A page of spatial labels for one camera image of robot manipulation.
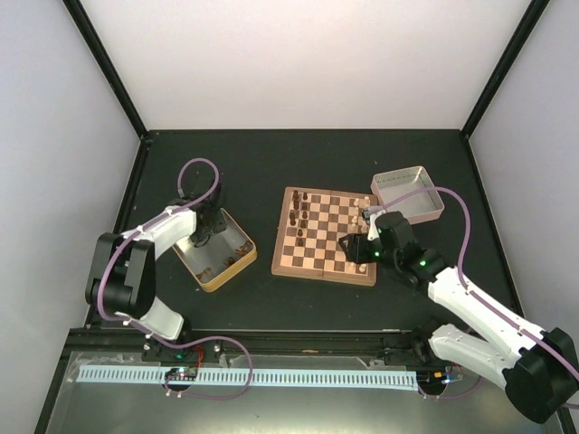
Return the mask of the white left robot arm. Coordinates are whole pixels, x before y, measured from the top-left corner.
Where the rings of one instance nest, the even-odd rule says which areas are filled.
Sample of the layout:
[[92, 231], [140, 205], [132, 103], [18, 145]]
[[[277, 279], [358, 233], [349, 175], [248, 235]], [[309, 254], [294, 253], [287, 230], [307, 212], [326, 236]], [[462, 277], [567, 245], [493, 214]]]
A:
[[85, 299], [108, 320], [123, 320], [163, 339], [162, 349], [175, 361], [187, 359], [194, 338], [184, 317], [157, 296], [157, 259], [179, 241], [202, 248], [226, 229], [219, 203], [222, 185], [204, 194], [189, 194], [131, 231], [99, 236]]

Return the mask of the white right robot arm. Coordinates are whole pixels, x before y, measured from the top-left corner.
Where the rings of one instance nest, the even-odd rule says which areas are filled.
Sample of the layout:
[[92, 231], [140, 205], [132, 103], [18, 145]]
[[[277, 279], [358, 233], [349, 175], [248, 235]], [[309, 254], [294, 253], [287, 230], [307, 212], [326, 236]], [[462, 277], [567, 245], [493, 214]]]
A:
[[578, 356], [572, 337], [546, 331], [500, 304], [447, 263], [423, 248], [400, 212], [364, 212], [366, 233], [339, 239], [348, 261], [377, 263], [406, 286], [419, 290], [474, 331], [440, 325], [411, 342], [422, 364], [457, 363], [498, 386], [511, 404], [535, 423], [546, 422], [578, 392]]

